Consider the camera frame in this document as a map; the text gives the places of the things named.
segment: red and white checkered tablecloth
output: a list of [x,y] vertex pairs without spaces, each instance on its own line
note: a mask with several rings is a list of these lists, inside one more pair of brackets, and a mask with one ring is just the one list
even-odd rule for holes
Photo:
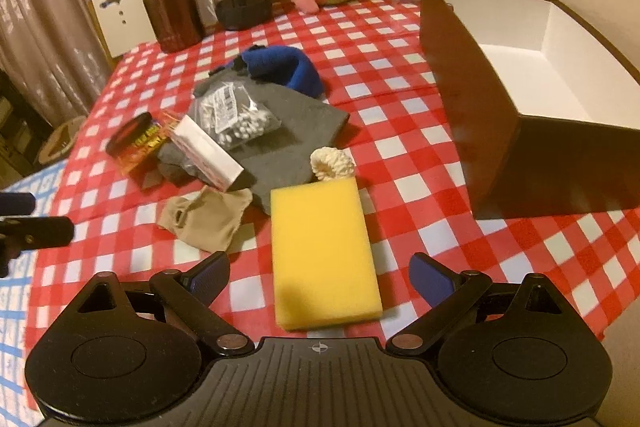
[[306,16],[290,6],[273,22],[221,32],[174,55],[157,45],[130,52],[95,104],[66,166],[52,215],[76,223],[68,248],[41,251],[28,308],[31,349],[63,307],[97,271],[121,280],[186,270],[206,253],[154,223],[162,202],[200,188],[168,182],[140,190],[104,153],[118,126],[142,111],[187,111],[193,85],[251,44],[302,49],[328,90],[328,102],[351,113],[338,146],[356,163],[358,187],[385,312],[380,321],[286,333],[274,322],[270,221],[250,209],[230,249],[231,282],[212,309],[258,340],[265,335],[359,336],[384,341],[428,306],[408,281],[408,262],[426,251],[451,269],[477,269],[495,281],[545,273],[602,334],[640,294],[640,214],[476,221],[442,101],[418,42],[419,8],[359,0]]

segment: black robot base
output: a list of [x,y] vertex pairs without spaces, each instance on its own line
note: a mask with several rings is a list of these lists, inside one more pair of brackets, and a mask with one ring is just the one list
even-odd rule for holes
[[609,357],[543,275],[494,283],[417,253],[409,277],[431,310],[386,347],[373,338],[255,346],[209,310],[229,270],[219,252],[148,282],[96,274],[27,359],[43,425],[598,425]]

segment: white scrunchie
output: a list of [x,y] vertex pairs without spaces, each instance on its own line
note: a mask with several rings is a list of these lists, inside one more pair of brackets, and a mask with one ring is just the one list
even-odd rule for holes
[[345,151],[322,147],[311,153],[311,169],[322,182],[353,177],[355,165]]

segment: yellow sponge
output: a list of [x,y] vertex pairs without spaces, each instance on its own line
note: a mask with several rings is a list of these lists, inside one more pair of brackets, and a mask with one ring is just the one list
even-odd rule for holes
[[382,315],[355,178],[272,190],[271,243],[276,322],[284,330]]

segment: brown cylindrical container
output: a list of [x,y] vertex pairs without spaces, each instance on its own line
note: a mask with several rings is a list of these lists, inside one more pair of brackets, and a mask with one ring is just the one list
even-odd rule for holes
[[175,53],[204,38],[195,0],[143,0],[160,49]]

